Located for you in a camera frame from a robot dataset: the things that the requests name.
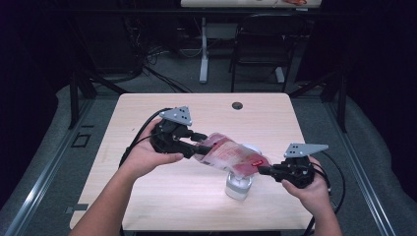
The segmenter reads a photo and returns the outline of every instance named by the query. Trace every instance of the dark background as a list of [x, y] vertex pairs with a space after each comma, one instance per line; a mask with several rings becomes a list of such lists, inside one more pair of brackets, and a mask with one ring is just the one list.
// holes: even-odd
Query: dark background
[[[60, 5], [111, 9], [125, 2], [51, 2], [3, 1], [0, 6], [1, 205], [25, 173], [53, 118], [55, 93], [70, 82], [75, 68], [82, 66], [105, 74], [130, 73], [142, 67], [141, 48], [132, 43], [136, 32], [126, 31], [129, 23], [125, 19], [65, 19], [41, 11]], [[175, 8], [179, 1], [142, 4], [135, 7]], [[417, 27], [412, 12], [415, 6], [411, 4], [386, 1], [372, 6], [324, 1], [323, 10], [359, 11], [365, 17], [348, 23], [317, 21], [297, 80], [317, 80], [337, 69], [348, 55], [348, 95], [384, 137], [392, 156], [392, 170], [404, 191], [417, 201], [412, 175], [417, 166], [412, 151], [417, 147]], [[176, 29], [187, 28], [190, 22], [152, 17], [142, 19], [141, 24], [143, 46], [148, 46], [147, 37], [152, 37], [176, 50]]]

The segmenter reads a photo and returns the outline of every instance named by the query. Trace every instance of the office chair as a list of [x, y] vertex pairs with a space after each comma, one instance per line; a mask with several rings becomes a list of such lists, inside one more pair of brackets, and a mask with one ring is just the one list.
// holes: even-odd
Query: office chair
[[296, 43], [304, 30], [305, 21], [290, 15], [255, 14], [237, 26], [235, 44], [229, 65], [234, 91], [236, 65], [285, 67], [282, 92], [285, 91]]

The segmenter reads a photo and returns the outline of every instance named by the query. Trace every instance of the person's left hand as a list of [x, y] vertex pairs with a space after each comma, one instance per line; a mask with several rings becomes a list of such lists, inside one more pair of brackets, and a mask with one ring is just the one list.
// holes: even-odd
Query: person's left hand
[[[151, 121], [142, 132], [139, 140], [149, 137], [154, 126], [160, 122], [160, 119]], [[150, 173], [158, 165], [173, 163], [184, 157], [182, 153], [158, 153], [149, 142], [145, 139], [135, 145], [125, 162], [120, 167], [127, 171], [133, 181]]]

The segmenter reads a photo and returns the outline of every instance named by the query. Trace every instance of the desk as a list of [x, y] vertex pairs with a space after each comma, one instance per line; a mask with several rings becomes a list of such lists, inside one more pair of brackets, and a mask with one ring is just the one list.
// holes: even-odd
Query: desk
[[[185, 8], [295, 8], [296, 10], [305, 11], [308, 8], [319, 8], [322, 0], [307, 0], [306, 4], [297, 6], [284, 0], [181, 0], [181, 7]], [[207, 24], [206, 18], [202, 20], [202, 66], [200, 67], [200, 83], [205, 84], [208, 81], [209, 57], [207, 39], [210, 37], [208, 29], [211, 29], [213, 38], [229, 39], [234, 38], [236, 25], [227, 24]], [[275, 70], [276, 78], [279, 83], [284, 81], [282, 69]]]
[[[239, 101], [243, 108], [235, 110]], [[145, 121], [165, 107], [188, 105], [193, 126], [258, 147], [271, 163], [283, 160], [291, 142], [304, 143], [291, 101], [284, 93], [123, 94], [98, 150], [79, 204], [93, 203], [117, 170], [120, 157]], [[271, 177], [255, 175], [245, 201], [225, 192], [227, 172], [194, 158], [158, 166], [140, 178], [123, 220], [125, 230], [229, 231], [304, 229], [311, 215]], [[84, 211], [75, 211], [73, 228]]]

